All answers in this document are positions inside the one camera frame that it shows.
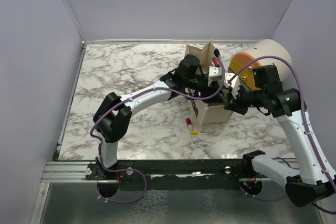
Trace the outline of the red capped small tube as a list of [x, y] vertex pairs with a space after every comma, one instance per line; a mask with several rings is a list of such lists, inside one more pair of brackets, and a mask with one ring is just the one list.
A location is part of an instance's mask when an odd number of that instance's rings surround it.
[[192, 122], [191, 122], [190, 118], [186, 118], [185, 121], [186, 121], [188, 129], [190, 131], [192, 131], [193, 130], [193, 126], [192, 126]]

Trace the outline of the yellow white pen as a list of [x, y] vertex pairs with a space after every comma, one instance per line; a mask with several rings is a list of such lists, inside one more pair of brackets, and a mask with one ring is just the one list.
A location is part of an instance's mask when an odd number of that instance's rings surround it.
[[204, 132], [204, 131], [190, 131], [190, 135], [212, 135], [212, 136], [219, 136], [219, 133], [213, 132]]

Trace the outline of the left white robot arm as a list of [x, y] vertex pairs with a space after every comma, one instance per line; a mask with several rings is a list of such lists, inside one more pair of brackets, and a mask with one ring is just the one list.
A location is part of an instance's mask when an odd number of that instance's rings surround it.
[[109, 93], [93, 116], [94, 126], [90, 132], [100, 141], [97, 157], [99, 175], [104, 179], [115, 175], [118, 141], [124, 137], [131, 118], [138, 112], [179, 95], [188, 100], [212, 99], [220, 90], [219, 84], [209, 80], [202, 71], [200, 60], [188, 54], [177, 68], [149, 87], [122, 96]]

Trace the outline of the aluminium frame rail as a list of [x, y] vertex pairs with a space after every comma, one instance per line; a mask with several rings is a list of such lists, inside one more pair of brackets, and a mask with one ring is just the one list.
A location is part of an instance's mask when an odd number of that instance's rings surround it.
[[99, 182], [114, 183], [117, 177], [130, 180], [139, 174], [147, 179], [173, 178], [208, 178], [223, 175], [226, 178], [246, 178], [241, 159], [182, 159], [182, 160], [121, 160], [118, 170], [109, 173], [96, 164], [96, 161], [47, 162], [41, 181], [43, 183]]

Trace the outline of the beige canvas bag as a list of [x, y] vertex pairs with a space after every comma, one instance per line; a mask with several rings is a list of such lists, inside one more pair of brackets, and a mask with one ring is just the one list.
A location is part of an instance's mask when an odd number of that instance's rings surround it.
[[[193, 55], [199, 59], [204, 75], [208, 75], [209, 66], [221, 67], [218, 61], [212, 62], [212, 58], [220, 58], [220, 53], [211, 40], [209, 40], [203, 48], [188, 44], [186, 46], [185, 55]], [[193, 90], [191, 89], [186, 89], [186, 91], [189, 94], [193, 94]], [[221, 92], [211, 99], [205, 101], [191, 100], [188, 102], [198, 129], [208, 130], [221, 124], [226, 124], [229, 121], [233, 112], [224, 109], [227, 102], [227, 94], [228, 90], [223, 88]]]

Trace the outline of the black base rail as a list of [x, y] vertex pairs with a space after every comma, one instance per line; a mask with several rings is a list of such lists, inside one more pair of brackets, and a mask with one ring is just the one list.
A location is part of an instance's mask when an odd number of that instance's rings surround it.
[[119, 160], [109, 170], [87, 166], [86, 180], [119, 184], [121, 190], [239, 189], [253, 178], [242, 159]]

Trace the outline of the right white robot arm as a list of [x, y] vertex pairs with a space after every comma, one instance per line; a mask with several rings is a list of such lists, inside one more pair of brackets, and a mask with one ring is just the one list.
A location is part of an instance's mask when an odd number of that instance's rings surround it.
[[246, 177], [262, 174], [283, 187], [297, 207], [314, 204], [335, 193], [335, 170], [329, 164], [309, 122], [309, 113], [298, 89], [284, 90], [277, 67], [252, 70], [257, 90], [239, 85], [238, 75], [225, 74], [229, 90], [227, 110], [244, 115], [249, 108], [265, 108], [283, 129], [296, 157], [298, 169], [281, 165], [263, 151], [243, 155], [241, 171]]

